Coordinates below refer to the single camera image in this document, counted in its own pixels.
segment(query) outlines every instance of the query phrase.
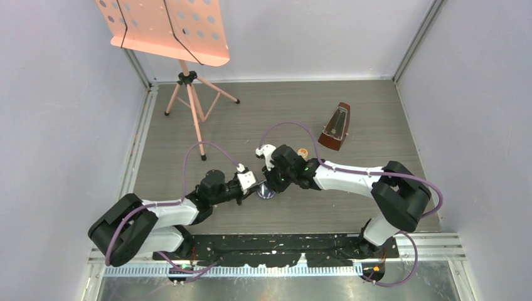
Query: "floor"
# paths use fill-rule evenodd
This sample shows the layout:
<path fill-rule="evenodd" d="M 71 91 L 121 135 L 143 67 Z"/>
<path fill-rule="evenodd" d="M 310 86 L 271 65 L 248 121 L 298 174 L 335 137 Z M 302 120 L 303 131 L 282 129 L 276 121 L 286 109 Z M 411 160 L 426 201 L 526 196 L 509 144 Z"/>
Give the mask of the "floor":
<path fill-rule="evenodd" d="M 391 81 L 224 83 L 220 88 L 241 100 L 237 105 L 220 97 L 209 119 L 200 124 L 204 140 L 220 145 L 236 161 L 249 167 L 261 179 L 263 161 L 255 148 L 263 133 L 281 121 L 308 125 L 316 137 L 339 102 L 351 106 L 349 136 L 340 151 L 320 145 L 323 158 L 344 165 L 384 166 L 394 160 L 415 175 L 423 176 L 412 135 L 397 91 Z M 195 143 L 191 111 L 176 101 L 164 116 L 173 85 L 159 86 L 154 113 L 142 155 L 134 192 L 142 199 L 173 200 L 183 192 L 182 167 L 186 151 Z M 206 113 L 216 92 L 196 85 Z M 185 100 L 186 91 L 179 96 Z M 314 156 L 306 132 L 293 125 L 277 128 L 266 139 L 273 145 L 306 148 Z M 206 146 L 207 161 L 193 150 L 187 163 L 186 192 L 194 189 L 210 169 L 232 177 L 230 162 L 214 147 Z M 306 191 L 289 187 L 273 199 L 252 195 L 242 206 L 223 203 L 201 224 L 189 226 L 194 234 L 230 233 L 340 233 L 358 232 L 368 219 L 379 214 L 372 199 L 341 191 Z M 424 219 L 418 231 L 440 231 L 435 216 Z"/>

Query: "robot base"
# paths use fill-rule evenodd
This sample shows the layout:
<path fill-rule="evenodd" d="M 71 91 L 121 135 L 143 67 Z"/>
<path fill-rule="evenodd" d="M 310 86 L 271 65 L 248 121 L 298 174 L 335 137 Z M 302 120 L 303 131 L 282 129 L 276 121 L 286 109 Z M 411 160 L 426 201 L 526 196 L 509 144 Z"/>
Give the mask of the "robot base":
<path fill-rule="evenodd" d="M 219 267 L 292 267 L 302 258 L 309 267 L 348 267 L 354 259 L 399 258 L 392 237 L 368 257 L 358 252 L 358 235 L 347 234 L 281 234 L 281 235 L 193 235 L 193 254 L 186 250 L 166 253 L 172 260 L 192 259 L 207 266 L 217 261 Z M 163 260 L 154 253 L 154 260 Z"/>

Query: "music stand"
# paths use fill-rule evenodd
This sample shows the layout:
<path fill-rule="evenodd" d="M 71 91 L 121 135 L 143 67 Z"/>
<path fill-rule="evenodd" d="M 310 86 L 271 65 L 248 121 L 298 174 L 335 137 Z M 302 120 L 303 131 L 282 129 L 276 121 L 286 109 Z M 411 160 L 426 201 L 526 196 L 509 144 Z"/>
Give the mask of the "music stand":
<path fill-rule="evenodd" d="M 222 66 L 229 61 L 218 0 L 95 0 L 106 20 L 113 38 L 111 45 L 121 48 L 168 56 L 179 60 L 183 72 L 179 74 L 174 93 L 164 112 L 170 114 L 176 99 L 192 111 L 196 136 L 201 141 L 199 119 L 204 122 L 220 95 L 235 103 L 239 99 L 216 87 L 195 71 L 189 71 L 185 61 L 201 65 Z M 193 82 L 197 79 L 218 94 L 203 113 Z M 189 102 L 177 97 L 179 87 L 185 85 Z M 203 144 L 199 145 L 201 160 L 207 160 Z"/>

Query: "wooden metronome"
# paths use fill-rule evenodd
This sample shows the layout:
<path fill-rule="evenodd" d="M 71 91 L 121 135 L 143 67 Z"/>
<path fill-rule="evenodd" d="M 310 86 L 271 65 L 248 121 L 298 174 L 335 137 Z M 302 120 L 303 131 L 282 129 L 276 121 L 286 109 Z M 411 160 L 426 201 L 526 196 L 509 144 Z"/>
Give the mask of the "wooden metronome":
<path fill-rule="evenodd" d="M 338 104 L 317 140 L 321 145 L 335 151 L 340 150 L 348 135 L 350 110 L 348 104 L 343 102 Z"/>

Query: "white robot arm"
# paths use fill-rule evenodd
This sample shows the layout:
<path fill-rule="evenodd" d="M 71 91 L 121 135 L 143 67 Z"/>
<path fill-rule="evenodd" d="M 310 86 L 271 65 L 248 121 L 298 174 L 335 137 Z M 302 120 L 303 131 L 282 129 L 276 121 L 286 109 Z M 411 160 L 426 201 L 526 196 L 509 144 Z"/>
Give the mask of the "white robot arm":
<path fill-rule="evenodd" d="M 259 189 L 263 193 L 268 190 L 281 193 L 294 183 L 303 189 L 333 189 L 374 199 L 381 213 L 366 223 L 359 236 L 360 251 L 368 256 L 400 230 L 415 231 L 431 197 L 428 188 L 419 182 L 370 175 L 383 171 L 411 174 L 395 161 L 371 168 L 342 166 L 330 161 L 320 164 L 316 158 L 305 161 L 286 145 L 263 145 L 255 154 L 266 160 L 262 169 L 266 181 Z"/>
<path fill-rule="evenodd" d="M 243 165 L 237 167 L 232 180 L 225 182 L 225 175 L 210 170 L 194 191 L 187 194 L 176 206 L 175 201 L 152 202 L 130 193 L 114 204 L 88 231 L 89 238 L 103 254 L 111 245 L 119 224 L 136 208 L 146 207 L 133 215 L 120 230 L 110 255 L 110 264 L 119 267 L 141 253 L 157 251 L 173 252 L 185 256 L 193 244 L 192 236 L 183 225 L 198 224 L 208 218 L 216 204 L 236 200 L 238 204 L 253 193 L 256 186 L 253 172 Z"/>

